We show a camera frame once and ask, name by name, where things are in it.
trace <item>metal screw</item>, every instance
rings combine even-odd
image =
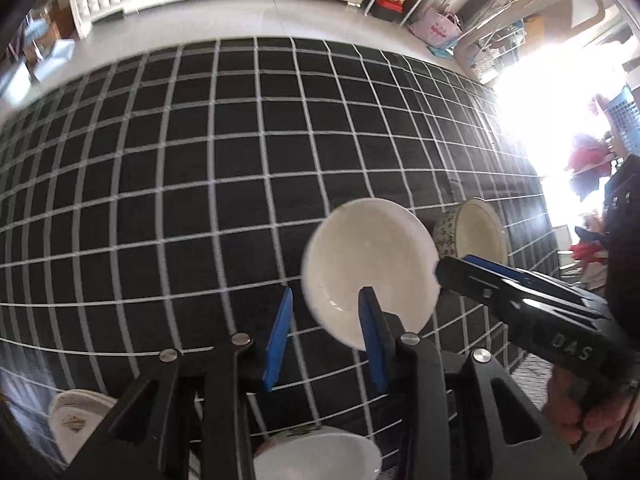
[[[476,348],[471,355],[479,363],[488,363],[491,360],[491,352],[485,348]]]
[[[251,342],[251,336],[244,332],[238,332],[231,336],[231,342],[236,346],[248,345]]]
[[[178,358],[178,351],[175,348],[167,348],[160,352],[160,360],[163,363],[170,363]]]
[[[400,341],[407,346],[416,346],[420,342],[420,336],[413,332],[405,332],[400,336]]]

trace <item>blue basket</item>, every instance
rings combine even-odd
[[[620,140],[627,153],[640,155],[640,110],[631,89],[625,86],[605,111],[612,123],[611,133]]]

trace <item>table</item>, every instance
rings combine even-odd
[[[321,422],[370,436],[391,466],[398,402],[300,287],[306,242],[349,200],[393,200],[431,227],[479,196],[512,265],[558,272],[539,179],[492,91],[391,52],[299,38],[149,52],[44,96],[5,124],[0,150],[1,384],[53,462],[58,391],[117,397],[159,351],[236,331],[265,344],[289,285],[280,381],[249,398],[254,445]],[[422,334],[507,368],[522,358],[484,306],[451,294]]]

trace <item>human hand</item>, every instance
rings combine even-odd
[[[556,427],[562,440],[570,446],[578,442],[582,436],[582,430],[579,427],[582,410],[569,396],[570,387],[575,380],[576,377],[571,372],[555,366],[546,386],[547,401],[542,408],[542,413]],[[604,400],[586,414],[582,421],[584,431],[601,433],[590,452],[606,449],[613,443],[630,402],[630,394],[617,394]],[[621,434],[624,434],[633,424],[634,415],[640,408],[639,404],[640,402],[636,402],[632,415]]]

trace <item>bowl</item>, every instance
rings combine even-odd
[[[381,466],[372,441],[331,426],[278,433],[254,458],[256,480],[376,480]]]
[[[433,229],[438,254],[464,258],[479,256],[509,264],[507,237],[500,218],[488,202],[472,198],[444,213]]]
[[[431,235],[414,215],[395,202],[363,198],[341,205],[316,229],[302,261],[302,290],[329,334],[364,351],[360,289],[372,286],[382,310],[418,333],[438,301],[437,263]]]

